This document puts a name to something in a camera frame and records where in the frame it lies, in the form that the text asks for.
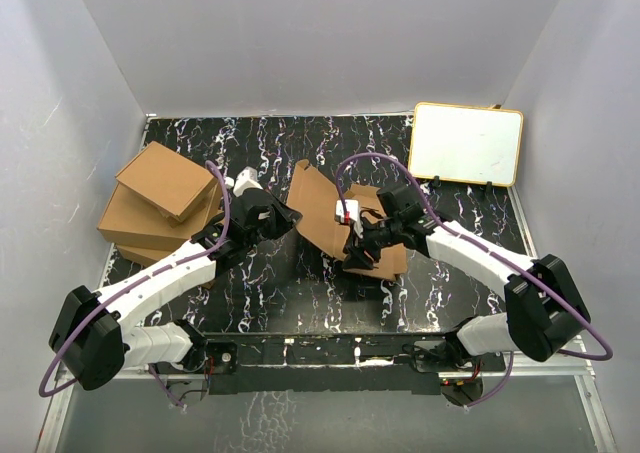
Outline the brown cardboard box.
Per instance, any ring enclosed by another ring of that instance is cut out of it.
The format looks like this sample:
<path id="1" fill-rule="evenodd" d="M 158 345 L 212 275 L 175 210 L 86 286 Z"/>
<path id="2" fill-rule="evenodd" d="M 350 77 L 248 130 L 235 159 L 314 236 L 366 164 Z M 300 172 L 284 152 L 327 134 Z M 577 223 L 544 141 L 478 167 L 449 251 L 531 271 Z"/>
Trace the brown cardboard box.
<path id="1" fill-rule="evenodd" d="M 298 233 L 331 258 L 342 263 L 348 273 L 395 280 L 408 270 L 407 253 L 402 244 L 385 248 L 381 259 L 373 270 L 348 269 L 343 248 L 349 227 L 335 221 L 336 203 L 339 196 L 335 183 L 313 167 L 308 160 L 298 161 L 294 168 L 286 205 L 302 214 L 297 223 Z"/>

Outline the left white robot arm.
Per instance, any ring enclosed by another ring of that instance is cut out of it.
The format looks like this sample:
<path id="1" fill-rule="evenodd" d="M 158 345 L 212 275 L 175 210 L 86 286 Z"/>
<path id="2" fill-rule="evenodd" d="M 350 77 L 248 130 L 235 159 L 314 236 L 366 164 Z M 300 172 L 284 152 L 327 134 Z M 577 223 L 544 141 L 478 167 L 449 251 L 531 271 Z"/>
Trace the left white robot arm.
<path id="1" fill-rule="evenodd" d="M 144 327 L 142 321 L 242 263 L 261 242 L 284 236 L 301 218 L 270 192 L 249 188 L 155 264 L 96 291 L 73 289 L 49 338 L 55 363 L 64 364 L 86 391 L 102 387 L 123 369 L 146 364 L 173 363 L 197 371 L 207 349 L 194 328 L 178 321 Z"/>

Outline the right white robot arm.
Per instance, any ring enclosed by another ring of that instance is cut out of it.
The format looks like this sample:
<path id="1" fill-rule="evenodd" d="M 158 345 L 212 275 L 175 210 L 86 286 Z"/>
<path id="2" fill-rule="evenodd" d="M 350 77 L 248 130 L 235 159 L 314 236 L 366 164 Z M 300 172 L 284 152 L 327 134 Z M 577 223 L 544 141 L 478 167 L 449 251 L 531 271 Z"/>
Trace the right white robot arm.
<path id="1" fill-rule="evenodd" d="M 349 228 L 343 251 L 348 269 L 373 270 L 382 252 L 402 245 L 464 272 L 498 294 L 505 312 L 477 316 L 449 334 L 447 361 L 466 370 L 481 355 L 519 351 L 544 362 L 590 322 L 589 313 L 565 263 L 514 253 L 429 214 L 417 192 L 396 183 L 376 192 L 383 211 L 356 199 L 337 200 L 335 220 Z"/>

